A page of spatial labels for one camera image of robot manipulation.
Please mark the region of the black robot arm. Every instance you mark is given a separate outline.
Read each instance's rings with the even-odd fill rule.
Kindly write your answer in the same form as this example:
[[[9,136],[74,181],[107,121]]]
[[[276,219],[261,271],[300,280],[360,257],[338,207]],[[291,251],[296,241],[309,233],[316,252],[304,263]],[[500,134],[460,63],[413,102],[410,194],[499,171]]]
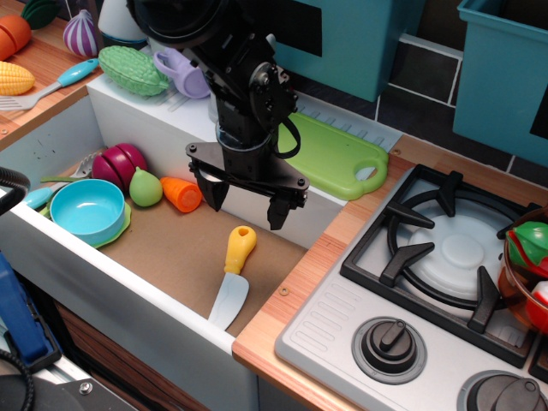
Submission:
[[[186,147],[189,169],[219,210],[230,187],[270,200],[271,229],[305,205],[308,179],[288,164],[301,148],[290,117],[297,95],[274,49],[237,1],[130,1],[151,39],[180,51],[205,77],[217,106],[216,142]]]

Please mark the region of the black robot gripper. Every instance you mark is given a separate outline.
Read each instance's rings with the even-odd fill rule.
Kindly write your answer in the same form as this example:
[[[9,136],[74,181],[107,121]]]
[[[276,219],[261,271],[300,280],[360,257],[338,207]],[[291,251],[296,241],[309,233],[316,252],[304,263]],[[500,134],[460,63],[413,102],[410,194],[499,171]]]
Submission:
[[[289,212],[305,205],[309,181],[278,151],[278,132],[261,132],[246,143],[217,125],[216,135],[214,142],[186,146],[189,169],[207,204],[219,211],[232,186],[266,196],[270,230],[280,230]]]

